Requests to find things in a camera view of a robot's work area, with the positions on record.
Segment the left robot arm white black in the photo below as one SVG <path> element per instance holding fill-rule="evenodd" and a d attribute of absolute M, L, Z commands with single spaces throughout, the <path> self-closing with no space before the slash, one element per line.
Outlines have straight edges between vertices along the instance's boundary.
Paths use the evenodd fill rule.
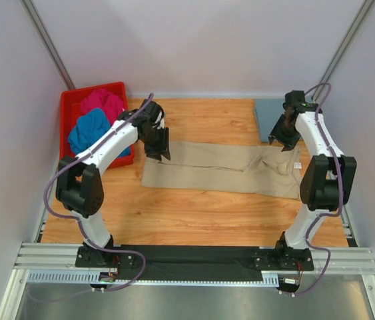
<path fill-rule="evenodd" d="M 76 157 L 59 162 L 55 196 L 70 211 L 83 234 L 78 267 L 108 267 L 118 259 L 113 237 L 100 212 L 105 199 L 102 176 L 110 164 L 127 148 L 142 141 L 148 158 L 170 159 L 169 129 L 160 106 L 125 111 L 92 147 Z"/>

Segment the beige t shirt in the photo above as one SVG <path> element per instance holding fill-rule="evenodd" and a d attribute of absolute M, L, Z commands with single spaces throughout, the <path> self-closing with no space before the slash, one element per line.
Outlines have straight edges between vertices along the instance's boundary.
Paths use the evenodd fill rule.
<path fill-rule="evenodd" d="M 170 151 L 170 160 L 145 161 L 143 187 L 300 197 L 299 148 L 172 141 Z"/>

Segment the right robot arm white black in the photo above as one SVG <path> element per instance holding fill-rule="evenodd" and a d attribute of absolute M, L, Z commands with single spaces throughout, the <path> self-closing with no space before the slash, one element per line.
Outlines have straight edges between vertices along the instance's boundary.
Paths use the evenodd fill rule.
<path fill-rule="evenodd" d="M 284 151 L 304 140 L 310 163 L 300 182 L 300 211 L 283 232 L 266 258 L 268 264 L 293 269 L 311 260 L 312 239 L 328 217 L 341 215 L 348 202 L 357 168 L 354 157 L 346 156 L 326 128 L 319 104 L 300 98 L 286 98 L 284 113 L 269 135 Z"/>

